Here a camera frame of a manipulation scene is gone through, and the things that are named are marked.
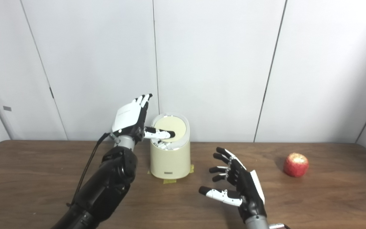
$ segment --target gray metal cylinder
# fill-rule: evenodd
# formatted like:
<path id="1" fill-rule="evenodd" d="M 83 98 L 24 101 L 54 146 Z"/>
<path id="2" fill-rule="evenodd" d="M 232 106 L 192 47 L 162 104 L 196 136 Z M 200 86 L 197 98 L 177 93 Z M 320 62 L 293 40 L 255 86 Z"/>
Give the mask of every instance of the gray metal cylinder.
<path id="1" fill-rule="evenodd" d="M 247 229 L 269 229 L 265 216 L 252 216 L 245 221 Z"/>
<path id="2" fill-rule="evenodd" d="M 135 147 L 135 140 L 128 135 L 121 135 L 118 138 L 115 139 L 115 145 L 114 146 L 123 146 L 125 148 L 129 148 L 132 150 Z"/>

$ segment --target white hand casing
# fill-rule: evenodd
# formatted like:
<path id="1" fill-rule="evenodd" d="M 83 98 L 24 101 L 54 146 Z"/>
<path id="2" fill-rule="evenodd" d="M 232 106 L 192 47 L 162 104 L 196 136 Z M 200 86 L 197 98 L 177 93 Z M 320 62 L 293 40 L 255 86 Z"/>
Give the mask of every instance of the white hand casing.
<path id="1" fill-rule="evenodd" d="M 259 181 L 257 172 L 255 170 L 253 170 L 250 173 L 251 173 L 252 180 L 254 181 L 255 187 L 257 188 L 258 194 L 259 194 L 260 198 L 262 199 L 263 204 L 265 204 L 265 196 L 263 194 L 261 183 Z"/>
<path id="2" fill-rule="evenodd" d="M 116 132 L 128 126 L 135 125 L 138 121 L 140 113 L 140 104 L 134 102 L 118 109 L 114 124 L 112 125 L 112 132 Z"/>

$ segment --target wooden table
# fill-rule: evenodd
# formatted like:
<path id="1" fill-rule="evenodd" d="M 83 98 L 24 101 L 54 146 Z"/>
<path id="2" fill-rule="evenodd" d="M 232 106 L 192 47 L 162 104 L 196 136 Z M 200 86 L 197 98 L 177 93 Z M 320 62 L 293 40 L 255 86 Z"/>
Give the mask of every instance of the wooden table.
<path id="1" fill-rule="evenodd" d="M 67 211 L 95 142 L 5 141 L 0 143 L 0 228 L 50 228 Z M 149 145 L 135 148 L 137 177 L 113 216 L 100 229 L 241 229 L 237 208 L 198 193 L 214 184 L 208 168 L 216 146 L 235 153 L 256 169 L 270 223 L 292 229 L 366 229 L 366 149 L 356 144 L 193 142 L 194 173 L 163 184 L 148 174 Z M 90 166 L 95 171 L 112 147 L 104 142 Z M 300 152 L 310 161 L 302 178 L 282 170 L 284 157 Z"/>

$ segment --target cream trash can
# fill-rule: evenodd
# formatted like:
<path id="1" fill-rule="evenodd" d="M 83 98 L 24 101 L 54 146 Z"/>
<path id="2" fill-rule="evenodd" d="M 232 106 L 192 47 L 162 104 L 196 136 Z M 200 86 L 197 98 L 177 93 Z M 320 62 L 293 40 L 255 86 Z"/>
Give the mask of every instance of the cream trash can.
<path id="1" fill-rule="evenodd" d="M 151 139 L 151 173 L 161 179 L 174 180 L 190 172 L 190 127 L 181 114 L 164 113 L 155 117 L 152 127 L 174 131 L 171 139 Z"/>

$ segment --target yellow tape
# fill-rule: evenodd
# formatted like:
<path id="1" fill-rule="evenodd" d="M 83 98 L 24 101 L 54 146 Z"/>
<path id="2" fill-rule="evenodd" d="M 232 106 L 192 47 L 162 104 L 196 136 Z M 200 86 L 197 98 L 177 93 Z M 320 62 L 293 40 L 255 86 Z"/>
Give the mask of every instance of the yellow tape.
<path id="1" fill-rule="evenodd" d="M 171 184 L 171 183 L 176 183 L 177 180 L 163 180 L 163 184 Z"/>

